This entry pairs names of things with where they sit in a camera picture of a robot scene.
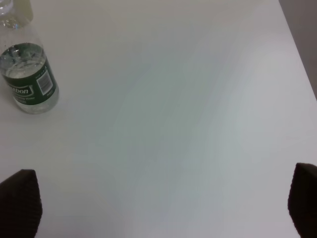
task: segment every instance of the white table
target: white table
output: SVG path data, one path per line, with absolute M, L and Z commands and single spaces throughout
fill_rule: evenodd
M 317 103 L 277 0 L 32 5 L 60 101 L 1 94 L 0 180 L 36 170 L 38 238 L 298 237 Z

